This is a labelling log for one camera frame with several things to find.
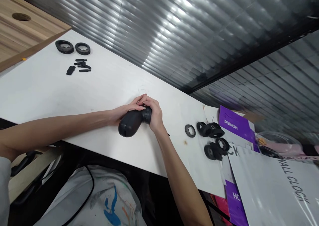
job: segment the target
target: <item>hand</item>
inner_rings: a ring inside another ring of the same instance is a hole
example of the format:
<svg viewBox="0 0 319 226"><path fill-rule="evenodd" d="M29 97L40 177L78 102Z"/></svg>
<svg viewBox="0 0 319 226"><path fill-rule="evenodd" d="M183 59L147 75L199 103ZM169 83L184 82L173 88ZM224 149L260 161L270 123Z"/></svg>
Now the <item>hand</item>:
<svg viewBox="0 0 319 226"><path fill-rule="evenodd" d="M140 102L140 100L146 96L146 94L143 94L141 96L136 97L130 104L128 105L123 105L120 106L118 108L115 108L113 110L109 111L109 119L108 119L108 125L115 125L118 126L121 119L123 118L123 116L131 110L145 110L146 108L141 106L143 105L142 102Z"/></svg>
<svg viewBox="0 0 319 226"><path fill-rule="evenodd" d="M142 99L138 102L138 105L144 104L146 106L151 107L152 109L152 117L151 117L151 123L150 123L150 128L154 133L157 133L158 131L165 131L165 127L163 124L163 119L162 119L162 110L160 108L159 102L150 98L146 94L142 97Z"/></svg>

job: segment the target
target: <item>white sleeve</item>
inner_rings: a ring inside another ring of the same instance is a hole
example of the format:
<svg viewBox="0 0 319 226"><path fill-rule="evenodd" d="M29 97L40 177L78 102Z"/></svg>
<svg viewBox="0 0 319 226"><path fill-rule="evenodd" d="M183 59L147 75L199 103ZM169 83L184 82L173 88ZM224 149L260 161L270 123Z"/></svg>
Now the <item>white sleeve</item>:
<svg viewBox="0 0 319 226"><path fill-rule="evenodd" d="M11 161L0 157L0 225L8 224L9 191L8 184L11 175Z"/></svg>

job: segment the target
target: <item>clear plastic container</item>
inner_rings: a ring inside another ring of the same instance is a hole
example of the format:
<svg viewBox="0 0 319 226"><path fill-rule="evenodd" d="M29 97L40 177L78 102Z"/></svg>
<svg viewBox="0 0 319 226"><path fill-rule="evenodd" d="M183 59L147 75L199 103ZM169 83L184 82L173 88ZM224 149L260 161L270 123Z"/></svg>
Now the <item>clear plastic container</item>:
<svg viewBox="0 0 319 226"><path fill-rule="evenodd" d="M280 156L303 156L301 143L290 135L280 132L263 131L256 135L259 150Z"/></svg>

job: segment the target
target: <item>forearm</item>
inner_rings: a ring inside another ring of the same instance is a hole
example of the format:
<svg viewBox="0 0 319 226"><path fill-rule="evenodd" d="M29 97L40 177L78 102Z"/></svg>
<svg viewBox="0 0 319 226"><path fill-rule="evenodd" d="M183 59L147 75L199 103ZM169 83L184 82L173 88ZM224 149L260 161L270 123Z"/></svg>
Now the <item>forearm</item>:
<svg viewBox="0 0 319 226"><path fill-rule="evenodd" d="M29 121L0 131L0 156L19 154L108 124L108 111Z"/></svg>
<svg viewBox="0 0 319 226"><path fill-rule="evenodd" d="M198 189L179 158L166 129L155 132L172 193L185 225L212 225Z"/></svg>

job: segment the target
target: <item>person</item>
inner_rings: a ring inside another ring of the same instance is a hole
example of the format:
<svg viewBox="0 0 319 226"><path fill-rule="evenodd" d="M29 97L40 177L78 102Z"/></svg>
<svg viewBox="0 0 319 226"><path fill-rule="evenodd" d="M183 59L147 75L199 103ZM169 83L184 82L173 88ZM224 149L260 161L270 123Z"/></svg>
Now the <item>person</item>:
<svg viewBox="0 0 319 226"><path fill-rule="evenodd" d="M162 121L159 103L143 94L113 110L33 120L0 131L0 224L9 215L10 164L20 154L96 128L118 125L130 110L152 109L150 128L159 143L167 177L184 225L212 225L206 206L179 158ZM145 225L141 206L132 187L120 172L101 166L77 169L35 225Z"/></svg>

